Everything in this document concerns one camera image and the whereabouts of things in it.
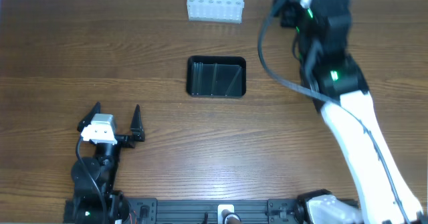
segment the table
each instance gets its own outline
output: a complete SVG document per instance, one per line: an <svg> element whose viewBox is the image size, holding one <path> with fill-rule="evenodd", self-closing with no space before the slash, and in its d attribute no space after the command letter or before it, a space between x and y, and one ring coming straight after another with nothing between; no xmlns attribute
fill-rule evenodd
<svg viewBox="0 0 428 224"><path fill-rule="evenodd" d="M60 222L74 184L77 123L100 101L118 133L140 104L146 142L122 151L116 189L158 199L293 198L325 188L357 198L313 103L260 66L272 0L245 0L243 23L190 22L185 0L2 0L0 221ZM352 0L349 51L370 86L395 162L427 206L426 0ZM299 82L295 31L278 20L267 63ZM185 92L191 55L247 61L242 99ZM83 144L82 155L94 147Z"/></svg>

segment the green indicator light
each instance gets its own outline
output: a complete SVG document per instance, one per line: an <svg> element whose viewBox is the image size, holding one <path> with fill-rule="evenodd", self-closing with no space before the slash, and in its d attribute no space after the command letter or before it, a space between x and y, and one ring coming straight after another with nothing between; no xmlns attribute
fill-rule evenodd
<svg viewBox="0 0 428 224"><path fill-rule="evenodd" d="M337 71L330 71L330 74L332 75L333 81L336 81L339 79L339 75L337 74Z"/></svg>
<svg viewBox="0 0 428 224"><path fill-rule="evenodd" d="M313 18L314 18L314 14L312 13L312 10L311 10L311 9L308 9L308 13L309 13L309 17L310 17L311 19L313 19Z"/></svg>

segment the black container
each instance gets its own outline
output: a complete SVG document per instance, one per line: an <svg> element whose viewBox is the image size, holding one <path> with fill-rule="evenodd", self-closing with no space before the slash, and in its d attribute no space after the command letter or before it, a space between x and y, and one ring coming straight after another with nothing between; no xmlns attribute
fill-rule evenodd
<svg viewBox="0 0 428 224"><path fill-rule="evenodd" d="M192 97L240 98L247 91L247 63L242 57L191 56L187 93Z"/></svg>

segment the wood grain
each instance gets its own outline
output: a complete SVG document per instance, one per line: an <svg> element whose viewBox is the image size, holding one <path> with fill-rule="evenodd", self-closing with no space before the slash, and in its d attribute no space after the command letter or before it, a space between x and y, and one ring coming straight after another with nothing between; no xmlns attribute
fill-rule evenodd
<svg viewBox="0 0 428 224"><path fill-rule="evenodd" d="M146 142L122 152L116 189L159 199L268 199L326 188L357 198L309 99L271 80L256 41L272 0L245 0L241 25L189 22L185 0L2 0L0 221L60 222L74 184L76 124L96 101ZM401 174L427 206L426 0L353 0L349 51L369 83ZM294 32L274 22L265 58L299 82ZM239 100L191 98L191 55L247 60ZM82 153L92 155L93 146Z"/></svg>

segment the white egg carton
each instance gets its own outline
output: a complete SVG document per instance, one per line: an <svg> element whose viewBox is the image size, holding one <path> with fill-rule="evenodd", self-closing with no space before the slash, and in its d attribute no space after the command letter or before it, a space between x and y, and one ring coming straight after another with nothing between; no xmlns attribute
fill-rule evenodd
<svg viewBox="0 0 428 224"><path fill-rule="evenodd" d="M187 0L190 21L241 23L243 0Z"/></svg>

